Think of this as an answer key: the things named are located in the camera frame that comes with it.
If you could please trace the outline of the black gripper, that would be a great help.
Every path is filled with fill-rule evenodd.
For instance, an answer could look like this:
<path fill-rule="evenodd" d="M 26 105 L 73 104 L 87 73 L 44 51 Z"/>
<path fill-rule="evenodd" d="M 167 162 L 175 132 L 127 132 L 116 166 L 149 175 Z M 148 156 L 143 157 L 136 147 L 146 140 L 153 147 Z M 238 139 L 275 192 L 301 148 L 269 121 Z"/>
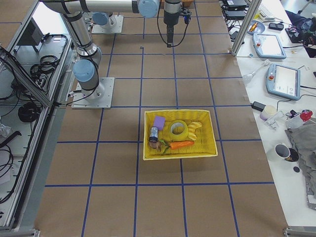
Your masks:
<path fill-rule="evenodd" d="M 164 17 L 163 21 L 167 25 L 167 47 L 173 46 L 174 25 L 178 24 L 181 13 L 180 0 L 164 1 Z"/>

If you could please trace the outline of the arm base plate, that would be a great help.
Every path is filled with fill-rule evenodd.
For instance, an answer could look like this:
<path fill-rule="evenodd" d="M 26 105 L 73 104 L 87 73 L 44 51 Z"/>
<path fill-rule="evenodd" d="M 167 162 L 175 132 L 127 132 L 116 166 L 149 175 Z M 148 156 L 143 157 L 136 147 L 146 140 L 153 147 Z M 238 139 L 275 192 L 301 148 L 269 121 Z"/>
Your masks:
<path fill-rule="evenodd" d="M 99 85 L 92 95 L 83 90 L 74 95 L 73 109 L 110 109 L 112 105 L 113 91 L 115 85 L 114 77 L 100 77 Z"/>
<path fill-rule="evenodd" d="M 93 34 L 121 34 L 123 26 L 123 15 L 111 15 L 98 12 L 92 15 Z"/>

